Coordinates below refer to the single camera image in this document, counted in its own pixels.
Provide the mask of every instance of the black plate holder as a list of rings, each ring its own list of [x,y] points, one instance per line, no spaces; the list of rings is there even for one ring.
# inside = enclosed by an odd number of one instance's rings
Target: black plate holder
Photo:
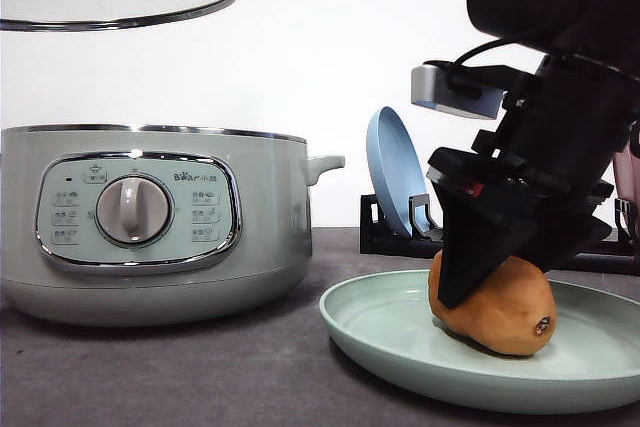
[[[415,222],[415,212],[420,207],[424,207],[427,219],[434,226],[428,231]],[[409,199],[409,217],[412,236],[407,239],[389,227],[375,195],[362,195],[360,253],[432,259],[442,250],[443,231],[431,218],[428,194]],[[636,206],[632,202],[616,199],[615,219],[617,229],[613,229],[609,237],[553,268],[640,276],[640,242],[635,232]]]

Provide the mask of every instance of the mint green plate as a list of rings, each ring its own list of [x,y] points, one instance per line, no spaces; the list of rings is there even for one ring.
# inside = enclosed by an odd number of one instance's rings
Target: mint green plate
[[[558,326],[531,357],[500,356],[447,334],[427,300],[427,270],[342,282],[320,299],[354,361],[405,389],[499,412],[569,414],[640,400],[640,304],[552,281]]]

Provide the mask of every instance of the table surface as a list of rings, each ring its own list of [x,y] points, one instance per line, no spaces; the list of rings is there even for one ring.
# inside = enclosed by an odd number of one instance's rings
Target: table surface
[[[537,417],[428,399],[373,376],[330,340],[318,300],[374,272],[422,259],[361,255],[358,230],[314,229],[307,277],[250,312],[168,327],[48,323],[2,304],[2,425],[13,426],[634,426],[640,402],[594,414]],[[640,300],[640,277],[550,276]]]

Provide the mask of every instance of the control dial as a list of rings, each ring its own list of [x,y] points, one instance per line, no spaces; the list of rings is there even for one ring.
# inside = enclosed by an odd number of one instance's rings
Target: control dial
[[[102,231],[120,244],[153,240],[167,225],[171,203],[153,180],[125,177],[109,185],[98,199],[96,216]]]

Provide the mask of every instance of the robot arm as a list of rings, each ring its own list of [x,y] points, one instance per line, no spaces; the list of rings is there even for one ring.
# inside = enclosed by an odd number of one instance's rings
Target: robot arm
[[[470,117],[506,115],[475,153],[429,160],[444,211],[439,298],[455,307],[509,255],[543,270],[606,237],[592,216],[613,186],[601,180],[640,117],[637,0],[467,0],[486,48],[521,43],[547,54],[535,75],[505,66],[427,62],[412,101]]]

